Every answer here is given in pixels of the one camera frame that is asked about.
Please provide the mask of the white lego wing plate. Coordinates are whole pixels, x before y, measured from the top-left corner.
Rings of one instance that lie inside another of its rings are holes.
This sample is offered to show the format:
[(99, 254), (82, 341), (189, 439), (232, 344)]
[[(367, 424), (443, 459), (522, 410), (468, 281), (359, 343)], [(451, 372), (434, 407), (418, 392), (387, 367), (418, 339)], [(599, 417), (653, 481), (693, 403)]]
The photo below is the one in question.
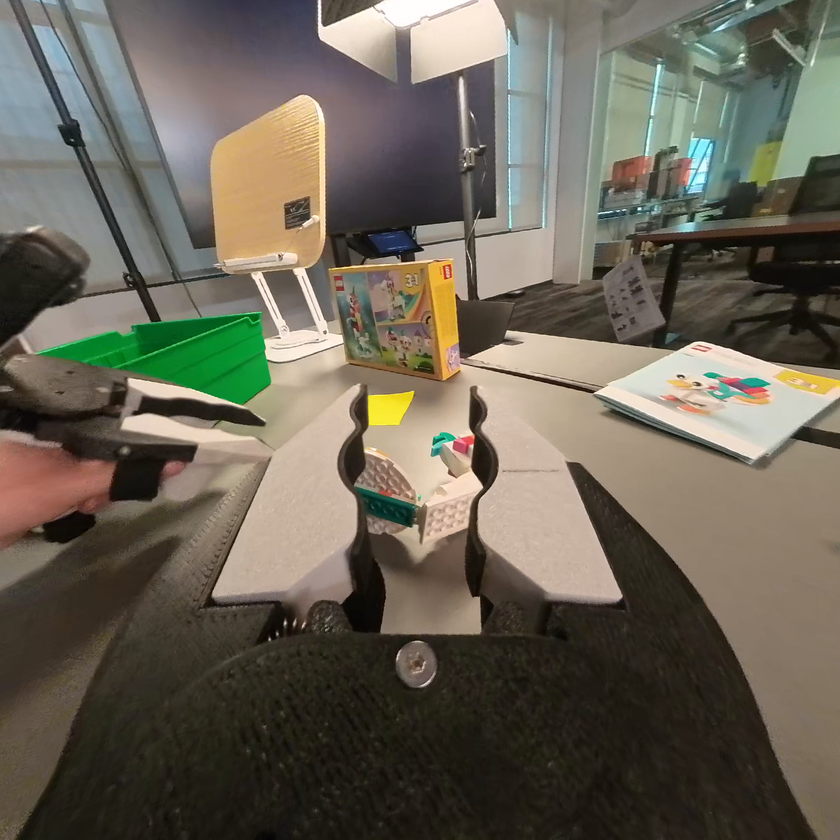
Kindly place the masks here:
[(466, 530), (473, 500), (481, 489), (480, 480), (471, 470), (441, 484), (417, 511), (420, 543), (432, 543)]

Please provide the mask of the metal storage shelf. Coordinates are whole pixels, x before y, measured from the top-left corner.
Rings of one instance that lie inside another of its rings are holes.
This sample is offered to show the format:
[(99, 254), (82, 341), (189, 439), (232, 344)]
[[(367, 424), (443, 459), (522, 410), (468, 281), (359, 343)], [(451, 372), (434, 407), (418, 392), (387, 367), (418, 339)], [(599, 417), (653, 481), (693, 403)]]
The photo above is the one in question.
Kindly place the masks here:
[(702, 192), (689, 189), (696, 172), (692, 159), (679, 155), (675, 145), (653, 156), (615, 161), (609, 178), (602, 182), (597, 218), (691, 216), (697, 213), (702, 197)]

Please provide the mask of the ceiling light panel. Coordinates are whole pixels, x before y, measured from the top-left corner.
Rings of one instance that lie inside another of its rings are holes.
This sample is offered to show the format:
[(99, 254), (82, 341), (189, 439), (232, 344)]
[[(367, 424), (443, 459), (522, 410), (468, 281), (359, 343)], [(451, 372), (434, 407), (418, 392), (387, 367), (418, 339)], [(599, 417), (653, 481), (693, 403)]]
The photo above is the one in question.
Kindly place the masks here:
[(416, 85), (505, 56), (517, 37), (516, 8), (502, 1), (318, 1), (318, 36), (393, 82), (405, 36)]

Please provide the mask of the yellow lego box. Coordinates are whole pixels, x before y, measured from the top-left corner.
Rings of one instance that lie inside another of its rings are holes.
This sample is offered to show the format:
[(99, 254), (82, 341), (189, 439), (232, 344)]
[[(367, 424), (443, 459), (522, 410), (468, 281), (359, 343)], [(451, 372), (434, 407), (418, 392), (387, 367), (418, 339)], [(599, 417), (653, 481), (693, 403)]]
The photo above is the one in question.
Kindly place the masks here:
[(444, 382), (461, 368), (452, 259), (329, 270), (346, 361)]

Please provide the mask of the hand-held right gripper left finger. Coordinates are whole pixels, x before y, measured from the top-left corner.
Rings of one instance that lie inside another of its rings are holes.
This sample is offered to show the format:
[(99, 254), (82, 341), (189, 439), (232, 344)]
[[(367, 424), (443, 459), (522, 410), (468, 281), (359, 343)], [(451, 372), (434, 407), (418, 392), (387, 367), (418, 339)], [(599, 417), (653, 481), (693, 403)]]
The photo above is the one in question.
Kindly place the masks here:
[(368, 389), (352, 385), (271, 457), (213, 589), (218, 604), (383, 604), (355, 481)]

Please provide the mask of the long wooden table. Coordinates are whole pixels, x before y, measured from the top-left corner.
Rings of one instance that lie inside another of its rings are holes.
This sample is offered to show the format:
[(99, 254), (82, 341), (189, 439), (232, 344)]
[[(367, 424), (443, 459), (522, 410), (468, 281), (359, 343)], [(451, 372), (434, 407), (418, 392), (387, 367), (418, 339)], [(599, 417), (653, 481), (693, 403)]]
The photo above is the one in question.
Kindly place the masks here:
[(682, 224), (652, 232), (635, 233), (629, 237), (633, 248), (642, 244), (670, 245), (671, 255), (665, 273), (659, 308), (664, 324), (657, 328), (650, 346), (662, 350), (667, 343), (669, 324), (676, 300), (684, 252), (688, 245), (724, 245), (730, 247), (761, 247), (800, 244), (809, 239), (818, 242), (837, 242), (839, 212), (804, 213), (789, 216), (749, 217), (715, 222)]

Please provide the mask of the yellow sticky note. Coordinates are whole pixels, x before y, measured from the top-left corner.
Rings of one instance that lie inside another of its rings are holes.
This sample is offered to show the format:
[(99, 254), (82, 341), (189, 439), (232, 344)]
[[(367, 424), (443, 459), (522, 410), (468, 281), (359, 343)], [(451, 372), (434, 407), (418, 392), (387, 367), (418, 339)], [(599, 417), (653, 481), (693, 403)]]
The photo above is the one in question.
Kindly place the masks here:
[(367, 415), (370, 427), (399, 426), (413, 403), (415, 393), (399, 392), (388, 394), (369, 394), (367, 397)]

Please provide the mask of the dark grey flat panel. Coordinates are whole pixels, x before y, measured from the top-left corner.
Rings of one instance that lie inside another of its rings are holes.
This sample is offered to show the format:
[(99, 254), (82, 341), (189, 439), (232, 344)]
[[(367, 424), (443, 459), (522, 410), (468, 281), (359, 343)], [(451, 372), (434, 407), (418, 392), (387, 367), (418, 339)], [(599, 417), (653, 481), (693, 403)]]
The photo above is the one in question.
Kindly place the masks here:
[(515, 309), (512, 301), (456, 298), (458, 347), (462, 361), (502, 343)]

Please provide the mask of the lego instruction booklet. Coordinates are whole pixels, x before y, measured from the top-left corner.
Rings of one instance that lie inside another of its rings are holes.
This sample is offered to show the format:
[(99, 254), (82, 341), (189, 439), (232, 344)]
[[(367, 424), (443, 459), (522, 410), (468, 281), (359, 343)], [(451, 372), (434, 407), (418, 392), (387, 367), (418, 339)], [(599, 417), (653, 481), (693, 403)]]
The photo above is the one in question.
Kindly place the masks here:
[(754, 465), (838, 405), (838, 374), (694, 342), (594, 393), (612, 410)]

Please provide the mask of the person's left hand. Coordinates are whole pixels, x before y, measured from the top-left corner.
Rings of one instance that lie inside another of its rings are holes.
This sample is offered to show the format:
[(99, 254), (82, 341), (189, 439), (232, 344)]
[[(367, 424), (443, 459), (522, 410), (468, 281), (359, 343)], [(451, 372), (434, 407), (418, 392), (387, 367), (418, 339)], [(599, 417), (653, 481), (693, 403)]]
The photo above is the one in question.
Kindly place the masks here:
[(1, 550), (46, 522), (108, 507), (116, 468), (114, 462), (80, 459), (61, 448), (3, 440)]

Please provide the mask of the round white lego base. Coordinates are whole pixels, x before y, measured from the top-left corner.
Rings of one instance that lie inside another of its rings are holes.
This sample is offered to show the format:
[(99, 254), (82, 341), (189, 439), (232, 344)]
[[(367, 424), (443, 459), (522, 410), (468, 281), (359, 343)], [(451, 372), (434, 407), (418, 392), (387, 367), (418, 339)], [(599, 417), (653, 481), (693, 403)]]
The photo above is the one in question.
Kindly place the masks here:
[(364, 469), (354, 487), (370, 534), (393, 536), (416, 525), (417, 492), (402, 468), (379, 449), (364, 449)]

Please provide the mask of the dark monitor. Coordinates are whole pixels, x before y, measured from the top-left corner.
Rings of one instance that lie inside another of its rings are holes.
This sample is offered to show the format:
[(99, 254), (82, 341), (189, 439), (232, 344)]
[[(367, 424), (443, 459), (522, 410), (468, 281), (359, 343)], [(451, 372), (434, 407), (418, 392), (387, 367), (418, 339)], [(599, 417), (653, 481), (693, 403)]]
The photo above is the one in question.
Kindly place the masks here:
[(299, 95), (324, 117), (328, 234), (463, 221), (455, 83), (412, 84), (407, 33), (393, 82), (321, 41), (316, 2), (107, 8), (195, 248), (215, 246), (216, 142)]

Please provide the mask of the light stand pole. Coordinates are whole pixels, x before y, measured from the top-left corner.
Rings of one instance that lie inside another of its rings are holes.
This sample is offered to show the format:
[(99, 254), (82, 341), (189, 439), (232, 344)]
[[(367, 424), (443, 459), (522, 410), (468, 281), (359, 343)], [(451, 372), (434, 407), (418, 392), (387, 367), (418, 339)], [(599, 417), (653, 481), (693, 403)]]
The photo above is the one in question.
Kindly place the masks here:
[(458, 168), (464, 216), (467, 299), (477, 301), (479, 299), (476, 257), (478, 210), (476, 209), (474, 173), (476, 163), (484, 158), (487, 147), (474, 140), (474, 114), (469, 107), (469, 92), (464, 70), (459, 70), (455, 74), (455, 91), (458, 111)]

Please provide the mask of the green plastic bin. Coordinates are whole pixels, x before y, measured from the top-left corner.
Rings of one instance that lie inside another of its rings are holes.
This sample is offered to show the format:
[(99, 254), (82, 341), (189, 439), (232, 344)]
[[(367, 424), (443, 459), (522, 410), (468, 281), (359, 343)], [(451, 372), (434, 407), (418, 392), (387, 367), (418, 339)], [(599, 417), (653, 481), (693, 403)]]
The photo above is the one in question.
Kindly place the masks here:
[(259, 312), (147, 322), (40, 351), (246, 404), (271, 384)]

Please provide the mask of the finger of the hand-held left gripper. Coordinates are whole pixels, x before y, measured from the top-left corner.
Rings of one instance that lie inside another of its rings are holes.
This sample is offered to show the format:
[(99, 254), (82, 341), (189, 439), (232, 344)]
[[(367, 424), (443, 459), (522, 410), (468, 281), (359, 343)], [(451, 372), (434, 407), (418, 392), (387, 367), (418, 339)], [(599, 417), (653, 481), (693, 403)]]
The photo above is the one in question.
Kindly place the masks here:
[(168, 382), (128, 377), (121, 419), (140, 415), (170, 418), (195, 427), (230, 423), (263, 427), (266, 420), (247, 407)]
[(132, 415), (123, 421), (122, 429), (196, 446), (193, 460), (178, 475), (165, 479), (163, 489), (206, 489), (228, 466), (252, 466), (273, 454), (256, 437), (231, 434), (201, 419)]

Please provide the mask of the black pole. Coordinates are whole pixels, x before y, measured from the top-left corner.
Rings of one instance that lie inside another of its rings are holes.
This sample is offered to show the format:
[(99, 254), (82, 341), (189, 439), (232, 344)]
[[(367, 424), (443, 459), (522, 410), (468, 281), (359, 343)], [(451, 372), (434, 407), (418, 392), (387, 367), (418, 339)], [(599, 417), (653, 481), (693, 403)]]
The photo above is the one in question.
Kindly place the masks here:
[(103, 221), (107, 226), (113, 243), (119, 252), (125, 268), (123, 280), (125, 284), (130, 289), (134, 290), (139, 296), (143, 309), (145, 310), (149, 320), (152, 322), (160, 322), (161, 315), (158, 312), (157, 307), (154, 305), (146, 281), (140, 272), (135, 259), (133, 258), (129, 244), (126, 241), (123, 231), (119, 225), (119, 221), (113, 212), (96, 167), (89, 155), (87, 145), (82, 135), (81, 126), (78, 120), (74, 119), (70, 114), (67, 102), (61, 93), (56, 76), (49, 66), (45, 51), (43, 50), (35, 32), (35, 28), (28, 17), (24, 3), (22, 1), (10, 1), (9, 4), (16, 18), (17, 25), (24, 37), (28, 50), (35, 61), (39, 75), (41, 76), (50, 99), (58, 113), (59, 122), (57, 124), (57, 130), (59, 135), (64, 144), (72, 149), (76, 155), (80, 168), (98, 205)]

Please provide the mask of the beige book stand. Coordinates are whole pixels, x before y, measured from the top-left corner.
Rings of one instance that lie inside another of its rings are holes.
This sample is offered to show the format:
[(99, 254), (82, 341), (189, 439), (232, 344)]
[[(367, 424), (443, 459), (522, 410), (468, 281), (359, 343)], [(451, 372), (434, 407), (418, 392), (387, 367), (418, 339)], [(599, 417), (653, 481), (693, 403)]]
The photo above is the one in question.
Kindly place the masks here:
[[(277, 335), (266, 359), (284, 364), (337, 347), (308, 269), (322, 257), (326, 232), (326, 130), (317, 101), (297, 96), (218, 141), (211, 155), (217, 266), (249, 276)], [(289, 270), (313, 320), (290, 330), (266, 276)]]

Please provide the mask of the small blue screen device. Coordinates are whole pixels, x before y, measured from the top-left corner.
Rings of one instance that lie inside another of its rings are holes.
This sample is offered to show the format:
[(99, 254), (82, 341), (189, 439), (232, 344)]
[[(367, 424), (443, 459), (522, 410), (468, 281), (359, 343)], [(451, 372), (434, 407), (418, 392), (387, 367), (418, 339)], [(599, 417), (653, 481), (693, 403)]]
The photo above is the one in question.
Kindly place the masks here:
[(415, 255), (424, 251), (411, 227), (360, 234), (360, 241), (369, 252), (369, 257), (376, 259), (396, 257), (401, 261), (414, 261)]

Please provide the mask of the black office chair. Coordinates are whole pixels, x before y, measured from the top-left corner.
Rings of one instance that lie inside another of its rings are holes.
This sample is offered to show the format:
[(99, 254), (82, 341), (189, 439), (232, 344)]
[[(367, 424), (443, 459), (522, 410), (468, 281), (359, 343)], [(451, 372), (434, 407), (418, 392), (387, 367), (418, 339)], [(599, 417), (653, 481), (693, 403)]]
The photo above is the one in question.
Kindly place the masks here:
[[(794, 195), (789, 215), (831, 213), (839, 207), (839, 155), (813, 156)], [(731, 320), (726, 333), (743, 324), (773, 324), (788, 327), (790, 335), (807, 331), (827, 348), (826, 360), (837, 357), (838, 344), (825, 327), (838, 327), (837, 317), (816, 313), (811, 301), (822, 295), (838, 295), (838, 234), (834, 239), (808, 238), (791, 245), (775, 246), (770, 261), (753, 265), (751, 281), (763, 286), (755, 297), (768, 294), (792, 295), (786, 310), (772, 311)]]

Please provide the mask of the yellow wall sign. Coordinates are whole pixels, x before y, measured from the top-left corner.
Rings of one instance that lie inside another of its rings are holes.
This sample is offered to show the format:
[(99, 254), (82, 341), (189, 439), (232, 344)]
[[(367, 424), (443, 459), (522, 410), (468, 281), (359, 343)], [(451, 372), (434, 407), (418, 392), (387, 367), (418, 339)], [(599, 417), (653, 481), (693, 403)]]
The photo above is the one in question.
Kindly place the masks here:
[(761, 188), (767, 186), (773, 180), (782, 144), (781, 140), (776, 140), (761, 143), (757, 146), (752, 157), (747, 182), (753, 182)]

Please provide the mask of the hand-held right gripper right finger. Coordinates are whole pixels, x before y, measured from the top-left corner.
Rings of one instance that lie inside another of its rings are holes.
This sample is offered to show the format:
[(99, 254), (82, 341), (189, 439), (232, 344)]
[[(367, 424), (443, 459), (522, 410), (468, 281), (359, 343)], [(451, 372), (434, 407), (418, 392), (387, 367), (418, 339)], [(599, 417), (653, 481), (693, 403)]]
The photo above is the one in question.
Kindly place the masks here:
[(568, 459), (498, 394), (469, 391), (479, 482), (465, 575), (498, 604), (617, 604), (622, 594)]

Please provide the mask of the white lego unicorn head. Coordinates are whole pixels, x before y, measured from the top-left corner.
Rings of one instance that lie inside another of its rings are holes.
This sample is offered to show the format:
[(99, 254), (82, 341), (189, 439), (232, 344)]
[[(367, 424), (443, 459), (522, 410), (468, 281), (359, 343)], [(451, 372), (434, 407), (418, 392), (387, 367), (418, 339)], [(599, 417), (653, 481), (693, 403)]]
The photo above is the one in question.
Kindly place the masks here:
[(439, 458), (446, 466), (448, 474), (459, 478), (471, 472), (474, 444), (473, 434), (456, 436), (447, 432), (438, 433), (433, 437), (430, 456)]

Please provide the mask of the printed paper sheet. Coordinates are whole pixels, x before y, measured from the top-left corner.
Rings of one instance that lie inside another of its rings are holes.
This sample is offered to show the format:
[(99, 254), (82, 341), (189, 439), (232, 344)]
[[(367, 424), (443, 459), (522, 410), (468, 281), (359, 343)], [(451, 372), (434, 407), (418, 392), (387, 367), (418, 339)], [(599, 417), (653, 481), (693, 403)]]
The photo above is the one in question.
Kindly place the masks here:
[(617, 342), (651, 339), (655, 331), (665, 326), (665, 317), (639, 255), (632, 255), (610, 269), (602, 279), (602, 289)]

